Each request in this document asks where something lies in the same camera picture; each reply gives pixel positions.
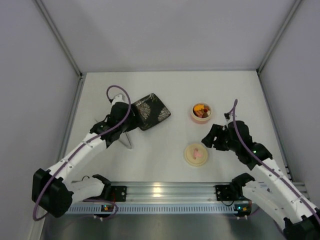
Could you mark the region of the cream lid pink knob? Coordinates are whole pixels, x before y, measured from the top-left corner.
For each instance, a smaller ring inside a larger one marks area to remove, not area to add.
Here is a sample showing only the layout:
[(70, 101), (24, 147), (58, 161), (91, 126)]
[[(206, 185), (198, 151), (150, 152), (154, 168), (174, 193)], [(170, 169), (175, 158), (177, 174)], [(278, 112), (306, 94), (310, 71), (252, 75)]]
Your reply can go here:
[(209, 154), (207, 149), (200, 143), (192, 143), (184, 150), (185, 161), (193, 166), (200, 167), (208, 160)]

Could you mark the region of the red bacon piece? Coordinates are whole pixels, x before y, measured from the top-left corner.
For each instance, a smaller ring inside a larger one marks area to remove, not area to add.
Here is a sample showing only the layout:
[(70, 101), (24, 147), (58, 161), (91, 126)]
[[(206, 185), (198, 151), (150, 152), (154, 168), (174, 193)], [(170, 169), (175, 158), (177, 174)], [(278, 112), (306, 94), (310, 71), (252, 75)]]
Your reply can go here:
[(202, 115), (203, 115), (203, 113), (202, 113), (201, 111), (196, 111), (195, 114), (196, 114), (199, 118), (201, 118)]

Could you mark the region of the orange fish-shaped food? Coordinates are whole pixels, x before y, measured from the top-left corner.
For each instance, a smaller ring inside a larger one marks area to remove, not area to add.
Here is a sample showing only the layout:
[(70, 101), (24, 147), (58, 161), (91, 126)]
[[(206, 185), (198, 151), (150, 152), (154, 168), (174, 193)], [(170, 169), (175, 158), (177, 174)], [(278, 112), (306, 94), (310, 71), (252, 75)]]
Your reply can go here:
[(204, 105), (203, 104), (197, 104), (193, 107), (193, 111), (197, 112), (197, 111), (202, 111), (204, 109)]

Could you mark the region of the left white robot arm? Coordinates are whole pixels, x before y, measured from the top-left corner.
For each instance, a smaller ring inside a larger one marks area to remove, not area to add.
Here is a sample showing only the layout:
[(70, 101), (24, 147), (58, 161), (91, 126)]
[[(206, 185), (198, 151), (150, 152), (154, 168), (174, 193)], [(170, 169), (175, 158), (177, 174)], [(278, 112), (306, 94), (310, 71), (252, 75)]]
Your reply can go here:
[(31, 199), (55, 218), (63, 216), (71, 205), (86, 200), (109, 200), (111, 182), (94, 174), (86, 180), (74, 178), (99, 153), (117, 141), (121, 134), (139, 127), (141, 120), (134, 104), (116, 102), (106, 118), (96, 123), (82, 142), (47, 170), (38, 169), (32, 178)]

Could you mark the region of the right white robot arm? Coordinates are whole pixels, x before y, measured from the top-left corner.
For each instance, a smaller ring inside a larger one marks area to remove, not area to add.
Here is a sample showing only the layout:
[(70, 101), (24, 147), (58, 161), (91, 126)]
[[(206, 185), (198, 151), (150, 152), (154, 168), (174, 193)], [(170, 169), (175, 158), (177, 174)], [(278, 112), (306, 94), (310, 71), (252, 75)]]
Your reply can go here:
[(287, 240), (320, 238), (319, 207), (285, 176), (269, 150), (253, 141), (243, 121), (213, 124), (201, 142), (207, 148), (234, 152), (249, 169), (227, 187), (216, 186), (218, 200), (254, 202), (277, 223)]

